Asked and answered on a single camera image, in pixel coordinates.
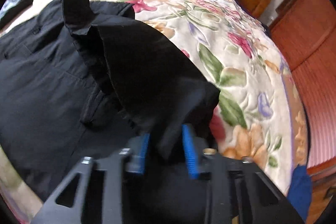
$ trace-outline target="floral bedspread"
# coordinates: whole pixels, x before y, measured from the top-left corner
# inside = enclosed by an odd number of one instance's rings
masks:
[[[4,32],[50,1],[34,0]],[[307,160],[305,117],[288,64],[260,22],[234,0],[104,1],[134,4],[137,20],[162,32],[220,88],[210,124],[219,151],[235,159],[252,156],[287,194],[293,169]],[[22,223],[42,206],[1,147],[0,192]]]

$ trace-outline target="wooden floor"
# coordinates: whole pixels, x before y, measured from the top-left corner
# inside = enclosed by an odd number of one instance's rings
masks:
[[[313,184],[312,201],[306,224],[313,224],[328,205],[330,198],[324,199],[324,197],[331,186],[336,186],[336,174]]]

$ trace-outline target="black cloth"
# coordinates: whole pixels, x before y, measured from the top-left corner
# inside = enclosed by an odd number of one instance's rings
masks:
[[[25,8],[31,6],[33,1],[34,0],[6,0],[0,10],[0,30]]]
[[[157,192],[162,216],[176,206],[190,215],[182,219],[203,213],[205,185],[188,178],[181,125],[211,136],[219,90],[163,34],[134,20],[130,4],[52,1],[0,38],[0,83],[0,144],[42,200],[81,157],[106,157],[150,133],[159,164],[148,178],[157,183],[132,194],[150,208]]]

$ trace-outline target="floral comforter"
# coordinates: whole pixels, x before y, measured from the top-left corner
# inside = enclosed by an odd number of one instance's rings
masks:
[[[50,1],[34,0],[4,32]],[[210,124],[219,151],[235,159],[252,156],[287,194],[293,169],[307,160],[305,117],[288,64],[260,22],[234,0],[104,1],[134,4],[137,20],[162,32],[220,88]],[[1,147],[0,192],[22,223],[42,206]]]

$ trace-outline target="black fabric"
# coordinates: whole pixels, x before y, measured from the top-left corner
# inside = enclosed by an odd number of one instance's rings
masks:
[[[34,0],[6,0],[0,10],[0,30],[25,8],[32,5],[33,1]]]
[[[1,146],[42,200],[81,157],[107,157],[146,132],[159,164],[135,184],[140,203],[130,206],[202,222],[205,186],[188,178],[177,151],[182,123],[211,135],[219,90],[163,34],[134,20],[130,4],[52,1],[0,38],[0,83]],[[146,181],[157,182],[150,192]]]

